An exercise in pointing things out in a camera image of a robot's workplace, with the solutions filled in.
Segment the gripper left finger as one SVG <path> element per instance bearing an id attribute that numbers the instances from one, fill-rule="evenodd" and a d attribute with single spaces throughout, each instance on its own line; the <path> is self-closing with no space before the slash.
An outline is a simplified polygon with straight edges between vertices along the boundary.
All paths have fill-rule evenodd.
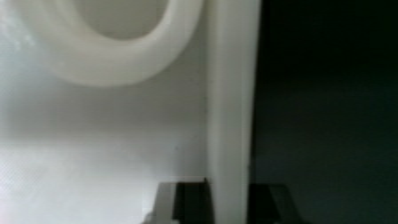
<path id="1" fill-rule="evenodd" d="M 143 224 L 214 224 L 208 180 L 159 184 L 155 204 Z"/>

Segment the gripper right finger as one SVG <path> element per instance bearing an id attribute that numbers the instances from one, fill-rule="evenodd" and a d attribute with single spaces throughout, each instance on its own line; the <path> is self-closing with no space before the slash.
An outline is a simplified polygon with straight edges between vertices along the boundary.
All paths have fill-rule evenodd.
<path id="1" fill-rule="evenodd" d="M 292 193 L 285 185 L 251 185 L 247 223 L 308 224 L 301 216 Z"/>

